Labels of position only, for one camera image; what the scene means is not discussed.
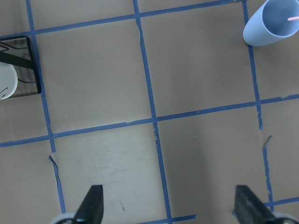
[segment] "pink straw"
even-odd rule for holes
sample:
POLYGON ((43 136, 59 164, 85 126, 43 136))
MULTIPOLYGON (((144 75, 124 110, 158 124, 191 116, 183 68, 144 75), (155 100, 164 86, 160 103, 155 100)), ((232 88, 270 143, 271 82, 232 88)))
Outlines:
POLYGON ((294 21, 294 20, 299 20, 299 16, 291 17, 288 19, 288 21, 294 21))

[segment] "black wire basket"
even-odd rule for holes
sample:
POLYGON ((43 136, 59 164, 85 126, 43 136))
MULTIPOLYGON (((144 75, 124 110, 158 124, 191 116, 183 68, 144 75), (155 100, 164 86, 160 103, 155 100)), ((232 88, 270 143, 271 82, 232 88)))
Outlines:
POLYGON ((0 39, 0 62, 13 65, 18 85, 10 98, 41 93, 41 82, 28 36, 0 39))

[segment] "light blue cup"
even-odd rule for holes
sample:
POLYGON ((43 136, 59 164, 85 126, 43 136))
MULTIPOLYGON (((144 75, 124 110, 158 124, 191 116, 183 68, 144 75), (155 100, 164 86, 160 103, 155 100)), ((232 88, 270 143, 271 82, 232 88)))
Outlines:
POLYGON ((244 41, 251 46, 263 46, 292 36, 299 30, 298 0, 267 0, 251 17, 243 31, 244 41))

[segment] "white cup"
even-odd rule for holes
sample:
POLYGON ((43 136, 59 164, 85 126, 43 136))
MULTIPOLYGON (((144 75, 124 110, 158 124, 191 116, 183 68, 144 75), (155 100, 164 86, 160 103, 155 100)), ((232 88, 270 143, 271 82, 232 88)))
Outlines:
POLYGON ((251 46, 263 46, 292 36, 299 30, 298 0, 267 0, 251 17, 243 31, 244 41, 251 46))
POLYGON ((18 76, 11 64, 0 62, 0 99, 13 95, 18 86, 18 76))

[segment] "white round object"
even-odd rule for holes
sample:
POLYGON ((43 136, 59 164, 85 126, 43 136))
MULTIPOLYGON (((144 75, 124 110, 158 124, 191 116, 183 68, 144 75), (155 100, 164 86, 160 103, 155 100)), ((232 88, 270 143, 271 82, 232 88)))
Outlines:
POLYGON ((63 213, 60 214, 59 216, 56 216, 55 218, 52 219, 52 221, 50 222, 50 224, 56 224, 59 221, 62 221, 64 219, 69 219, 69 218, 74 218, 75 213, 63 213))
POLYGON ((0 62, 0 99, 13 95, 18 86, 18 76, 11 64, 0 62))

